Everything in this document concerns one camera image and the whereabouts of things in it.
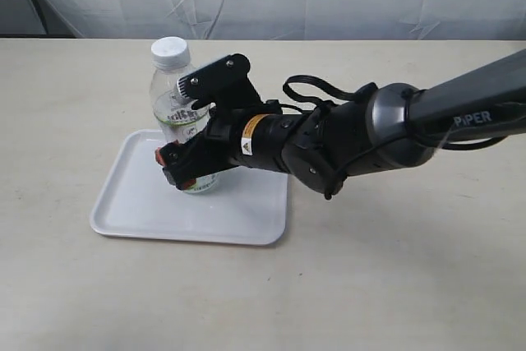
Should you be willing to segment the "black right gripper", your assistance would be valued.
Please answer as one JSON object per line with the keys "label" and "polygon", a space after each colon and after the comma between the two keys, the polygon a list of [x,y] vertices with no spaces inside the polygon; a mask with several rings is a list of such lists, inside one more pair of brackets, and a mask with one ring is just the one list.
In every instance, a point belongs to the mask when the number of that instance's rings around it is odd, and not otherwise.
{"label": "black right gripper", "polygon": [[155,161],[172,187],[189,192],[196,178],[235,167],[291,174],[285,147],[310,112],[249,113],[230,124],[215,117],[189,142],[171,141],[155,150]]}

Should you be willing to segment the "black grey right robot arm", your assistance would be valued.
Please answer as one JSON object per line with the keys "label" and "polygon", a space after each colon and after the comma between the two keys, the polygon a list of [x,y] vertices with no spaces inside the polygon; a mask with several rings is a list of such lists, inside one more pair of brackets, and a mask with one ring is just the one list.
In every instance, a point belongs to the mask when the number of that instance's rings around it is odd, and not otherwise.
{"label": "black grey right robot arm", "polygon": [[177,83],[186,104],[210,109],[202,131],[155,153],[177,189],[247,167],[292,175],[330,199],[348,178],[417,167],[437,150],[480,150],[525,131],[524,51],[427,90],[368,83],[351,93],[291,76],[283,85],[289,104],[263,100],[250,68],[235,53]]}

